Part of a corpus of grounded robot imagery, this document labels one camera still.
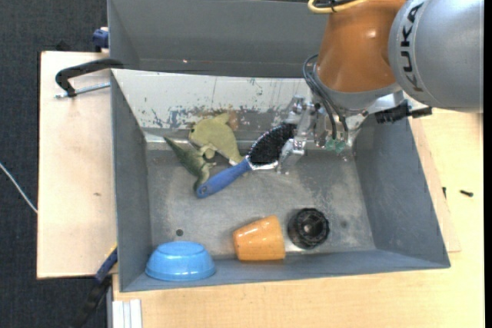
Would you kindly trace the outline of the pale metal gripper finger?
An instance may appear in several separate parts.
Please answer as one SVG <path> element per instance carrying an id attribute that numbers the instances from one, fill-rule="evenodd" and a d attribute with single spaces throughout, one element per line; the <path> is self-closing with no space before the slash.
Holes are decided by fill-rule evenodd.
<path id="1" fill-rule="evenodd" d="M 290 138 L 281 149 L 276 171 L 279 174 L 288 174 L 304 156 L 306 138 Z"/>
<path id="2" fill-rule="evenodd" d="M 293 124 L 296 127 L 308 126 L 308 105 L 305 96 L 296 94 L 288 105 L 287 124 Z"/>

